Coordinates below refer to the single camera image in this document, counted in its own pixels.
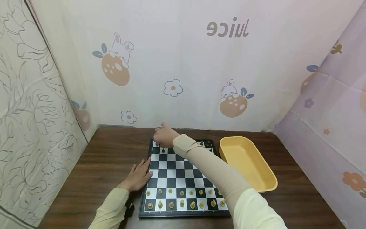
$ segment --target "pink wallpaper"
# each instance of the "pink wallpaper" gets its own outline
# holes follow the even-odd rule
[[[366,228],[366,2],[274,133],[347,228]]]

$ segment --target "board frame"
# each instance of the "board frame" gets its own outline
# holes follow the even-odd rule
[[[213,153],[221,158],[220,154],[216,150],[216,146],[213,140],[211,139],[195,139],[195,141],[209,141],[212,145]],[[147,158],[151,156],[153,150],[153,142],[154,140],[150,139],[149,145],[149,153]],[[229,210],[194,210],[194,211],[144,211],[144,203],[145,203],[145,193],[147,190],[147,184],[144,186],[142,193],[141,193],[141,200],[140,200],[140,208],[139,208],[139,218],[171,218],[171,217],[227,217],[230,216]]]

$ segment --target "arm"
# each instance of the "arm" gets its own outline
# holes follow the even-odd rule
[[[117,229],[124,219],[125,204],[129,195],[130,192],[126,189],[114,188],[97,209],[89,229]]]
[[[185,134],[179,135],[163,123],[155,130],[155,142],[187,158],[222,193],[237,229],[285,229],[282,218],[268,206],[267,201],[231,166],[198,145]]]
[[[140,190],[153,175],[147,172],[151,158],[146,162],[132,167],[127,178],[114,188],[104,200],[102,206],[97,209],[97,214],[89,226],[89,229],[117,229],[124,219],[126,212],[125,204],[130,192]]]

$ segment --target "hand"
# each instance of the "hand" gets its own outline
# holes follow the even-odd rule
[[[173,140],[180,134],[172,130],[165,122],[161,125],[163,128],[155,129],[154,141],[161,147],[173,147]]]
[[[146,173],[147,169],[149,168],[150,161],[151,158],[149,158],[146,162],[145,160],[142,160],[138,166],[134,164],[127,178],[122,181],[122,183],[119,184],[117,188],[123,188],[128,190],[129,192],[133,192],[140,190],[142,187],[144,187],[146,182],[153,175],[152,171]]]

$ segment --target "person's left hand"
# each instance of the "person's left hand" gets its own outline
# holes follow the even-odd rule
[[[129,192],[133,192],[140,190],[142,187],[144,187],[146,182],[153,175],[152,171],[146,173],[147,169],[149,168],[150,161],[151,158],[149,158],[146,162],[145,160],[142,160],[138,166],[134,164],[127,178],[122,181],[122,183],[119,184],[117,188],[123,188],[128,190]]]

